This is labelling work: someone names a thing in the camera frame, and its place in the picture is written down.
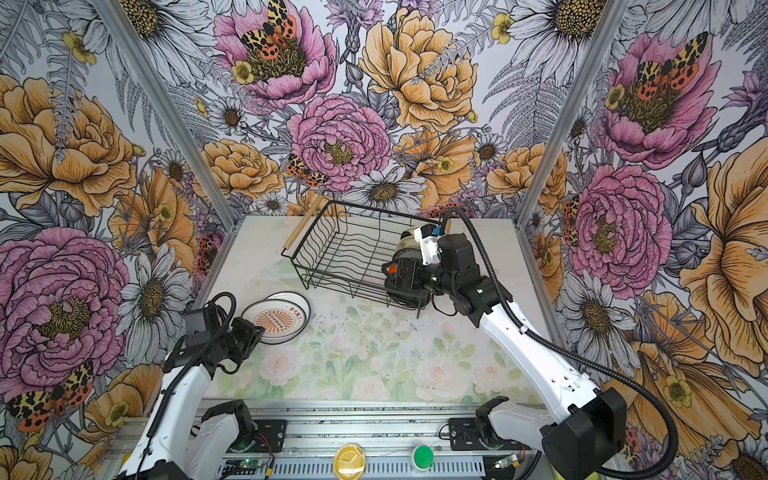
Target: black cable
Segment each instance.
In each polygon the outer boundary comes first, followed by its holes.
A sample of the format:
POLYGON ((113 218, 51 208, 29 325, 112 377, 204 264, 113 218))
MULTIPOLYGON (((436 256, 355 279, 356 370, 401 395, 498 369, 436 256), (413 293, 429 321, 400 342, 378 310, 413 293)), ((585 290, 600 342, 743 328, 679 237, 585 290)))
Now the black cable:
POLYGON ((445 312, 443 312, 442 310, 440 310, 440 309, 437 307, 437 305, 435 305, 435 294, 434 294, 434 293, 432 294, 432 308, 434 308, 435 310, 437 310, 438 312, 442 313, 442 314, 443 314, 443 315, 445 315, 445 316, 454 316, 456 313, 458 313, 458 311, 456 310, 456 308, 454 308, 454 309, 453 309, 453 313, 450 313, 450 314, 449 314, 449 313, 445 313, 445 312))
POLYGON ((255 471, 256 471, 256 469, 253 468, 253 467, 235 467, 235 468, 230 468, 222 476, 219 477, 219 480, 224 480, 226 477, 228 477, 230 475, 238 475, 240 473, 243 473, 243 474, 245 474, 245 473, 253 474, 255 471))
POLYGON ((170 381, 168 388, 164 390, 163 399, 160 401, 160 406, 157 407, 157 413, 155 414, 154 419, 152 420, 152 424, 150 425, 150 428, 147 430, 147 446, 144 448, 144 454, 141 456, 141 461, 139 462, 139 468, 136 471, 137 476, 141 473, 141 464, 144 462, 144 457, 146 457, 149 452, 149 444, 152 438, 155 436, 155 434, 157 434, 157 430, 160 428, 160 423, 163 421, 163 415, 165 415, 165 410, 168 408, 168 403, 170 402, 170 398, 174 395, 176 387, 178 386, 179 383, 181 383, 181 380, 184 378, 184 376, 190 370, 192 370, 192 368, 203 358, 203 356, 208 351, 208 349, 214 343, 216 343, 216 341, 224 332, 226 332, 229 329, 230 322, 232 321, 232 318, 235 316, 235 308, 237 306, 237 301, 235 300, 235 296, 232 293, 222 292, 222 293, 218 293, 210 301, 208 301, 207 305, 216 305, 216 311, 222 320, 221 326, 214 333, 214 335, 205 343, 205 345, 203 345, 203 348, 195 352, 195 354, 189 359, 189 361, 186 364, 184 364, 184 367, 182 367, 178 375, 176 375, 174 379, 170 381), (227 314, 224 313, 223 308, 216 305, 216 301, 224 296, 230 299, 230 302, 231 302, 230 312, 227 314))
POLYGON ((445 425, 443 425, 442 427, 440 427, 440 430, 438 430, 438 431, 437 431, 437 436, 438 436, 438 438, 439 438, 439 439, 441 439, 441 440, 450 440, 450 439, 451 439, 451 434, 448 434, 448 438, 446 438, 446 437, 442 436, 442 430, 443 430, 445 427, 447 427, 447 426, 448 426, 448 424, 446 423, 445 425))
POLYGON ((539 459, 541 459, 541 450, 539 450, 538 452, 536 452, 536 455, 535 455, 535 456, 534 456, 534 458, 531 460, 531 466, 529 466, 529 467, 528 467, 528 468, 525 470, 525 473, 524 473, 524 474, 522 474, 522 475, 520 475, 520 478, 516 478, 515 480, 528 480, 528 477, 530 477, 530 476, 531 476, 531 473, 533 473, 533 471, 536 469, 536 465, 538 465, 538 461, 539 461, 539 459))
MULTIPOLYGON (((482 240, 480 240, 480 236, 478 235, 477 230, 475 230, 475 226, 472 225, 472 222, 470 221, 467 214, 464 213, 464 211, 461 210, 460 208, 456 208, 456 207, 449 208, 445 212, 445 215, 442 218, 442 223, 440 226, 440 234, 442 234, 445 231, 445 226, 448 224, 448 221, 450 220, 453 214, 456 214, 459 218, 462 219, 462 221, 467 227, 467 230, 469 231, 469 234, 472 236, 472 239, 475 241, 475 245, 478 248, 480 257, 482 258, 482 261, 485 264, 485 269, 488 272, 488 278, 491 279, 493 288, 494 290, 496 290, 496 294, 498 295, 498 298, 501 300, 500 303, 502 305, 502 308, 504 309, 504 312, 519 329, 522 329, 522 327, 525 325, 515 315, 515 312, 512 311, 512 308, 509 306, 509 302, 506 302, 504 300, 502 285, 499 283, 498 278, 496 277, 496 272, 493 270, 493 265, 491 265, 491 259, 488 257, 488 252, 485 251, 485 247, 482 244, 482 240)), ((664 454, 661 456, 659 461, 656 462, 655 465, 652 465, 643 470, 639 470, 637 472, 622 472, 620 470, 612 470, 610 468, 600 467, 595 470, 597 473, 601 475, 613 477, 613 478, 619 478, 620 480, 641 480, 644 478, 651 478, 651 477, 654 477, 655 475, 659 475, 661 472, 666 470, 670 465, 672 465, 672 462, 677 456, 677 449, 679 447, 679 442, 680 442, 680 438, 677 433, 677 425, 675 425, 674 418, 672 418, 672 415, 670 414, 667 407, 664 406, 664 404, 658 398, 656 398, 656 396, 654 396, 653 393, 648 391, 645 387, 643 387, 639 383, 635 382, 633 379, 627 376, 621 375, 619 372, 609 369, 608 367, 602 366, 599 363, 585 359, 584 357, 579 356, 576 353, 570 352, 560 347, 559 345, 553 342, 550 342, 549 340, 547 340, 546 338, 537 334, 536 332, 534 332, 529 328, 525 329, 525 335, 530 336, 535 342, 540 343, 541 345, 547 347, 553 352, 559 353, 560 355, 566 358, 580 362, 592 369, 597 370, 598 372, 608 375, 618 380, 619 382, 625 384, 626 386, 630 387, 635 392, 643 396, 648 402, 650 402, 651 405, 653 405, 654 408, 659 412, 659 415, 661 415, 661 418, 664 421, 664 425, 667 427, 667 449, 664 450, 664 454)))
POLYGON ((227 367, 224 366, 222 363, 216 364, 217 367, 221 369, 222 372, 226 373, 227 375, 234 375, 237 373, 238 370, 240 370, 240 364, 238 363, 235 365, 235 370, 227 370, 227 367))

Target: pink peony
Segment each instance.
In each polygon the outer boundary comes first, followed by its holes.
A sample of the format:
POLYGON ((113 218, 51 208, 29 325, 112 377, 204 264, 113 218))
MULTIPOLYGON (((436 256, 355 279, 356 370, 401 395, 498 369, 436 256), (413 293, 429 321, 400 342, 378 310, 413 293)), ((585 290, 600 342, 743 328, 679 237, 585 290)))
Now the pink peony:
POLYGON ((639 295, 670 252, 672 226, 663 212, 656 177, 638 165, 602 165, 579 197, 574 270, 599 277, 617 298, 639 295))
POLYGON ((329 177, 326 186, 346 192, 349 182, 389 162, 389 137, 379 114, 336 94, 317 97, 286 125, 293 154, 329 177))
POLYGON ((710 90, 720 62, 709 65, 712 37, 699 58, 698 72, 680 90, 659 88, 650 100, 637 96, 641 83, 637 67, 644 61, 663 65, 675 58, 685 44, 672 45, 672 38, 660 44, 658 37, 642 34, 619 61, 619 71, 608 79, 611 90, 605 109, 590 128, 592 141, 608 151, 616 151, 628 162, 643 162, 651 170, 666 167, 680 156, 710 124, 716 108, 707 108, 710 90))
POLYGON ((115 336, 128 269, 106 243, 73 228, 0 246, 0 393, 51 391, 90 361, 96 375, 123 349, 115 336))
POLYGON ((257 109, 281 109, 308 101, 329 91, 336 80, 336 45, 331 34, 323 37, 306 7, 299 13, 288 0, 286 6, 288 15, 296 19, 296 38, 280 48, 275 60, 249 55, 240 40, 249 31, 263 30, 266 7, 259 13, 248 7, 245 16, 233 11, 231 17, 219 15, 214 19, 216 48, 223 52, 218 55, 221 66, 233 70, 232 82, 245 88, 257 109))

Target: wire basket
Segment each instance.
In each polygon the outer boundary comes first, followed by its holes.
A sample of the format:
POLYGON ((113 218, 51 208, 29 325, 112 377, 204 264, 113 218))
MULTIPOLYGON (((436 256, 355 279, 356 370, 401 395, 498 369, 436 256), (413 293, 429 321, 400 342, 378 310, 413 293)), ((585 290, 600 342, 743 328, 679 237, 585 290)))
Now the wire basket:
POLYGON ((290 259, 304 288, 327 288, 408 310, 420 310, 427 304, 430 296, 426 290, 418 295, 387 286, 382 265, 392 261, 405 230, 428 223, 439 225, 437 220, 331 200, 293 254, 288 254, 315 210, 316 206, 310 205, 281 253, 290 259))

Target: green button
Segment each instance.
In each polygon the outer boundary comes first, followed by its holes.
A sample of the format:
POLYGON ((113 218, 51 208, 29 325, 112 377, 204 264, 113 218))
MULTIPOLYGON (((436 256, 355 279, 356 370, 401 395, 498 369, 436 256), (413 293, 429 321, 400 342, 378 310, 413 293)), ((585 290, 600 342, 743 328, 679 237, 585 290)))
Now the green button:
POLYGON ((431 468, 435 463, 435 454, 432 453, 432 449, 426 445, 422 445, 413 452, 413 462, 416 466, 422 469, 431 468))

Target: wooden handle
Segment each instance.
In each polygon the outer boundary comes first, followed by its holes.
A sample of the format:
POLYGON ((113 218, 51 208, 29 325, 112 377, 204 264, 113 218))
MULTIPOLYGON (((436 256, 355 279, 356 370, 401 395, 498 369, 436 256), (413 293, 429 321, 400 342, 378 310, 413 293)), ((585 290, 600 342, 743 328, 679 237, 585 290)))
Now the wooden handle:
POLYGON ((301 230, 304 230, 304 226, 306 225, 306 222, 310 221, 310 218, 312 214, 314 214, 319 208, 325 207, 325 205, 328 203, 329 198, 324 197, 323 195, 316 195, 315 199, 312 200, 312 203, 309 207, 306 209, 306 213, 303 217, 301 217, 301 221, 298 225, 296 225, 296 228, 293 229, 293 232, 290 234, 290 237, 288 237, 288 240, 286 240, 285 245, 283 245, 283 250, 288 250, 293 245, 293 242, 296 241, 296 238, 299 236, 299 233, 301 233, 301 230))

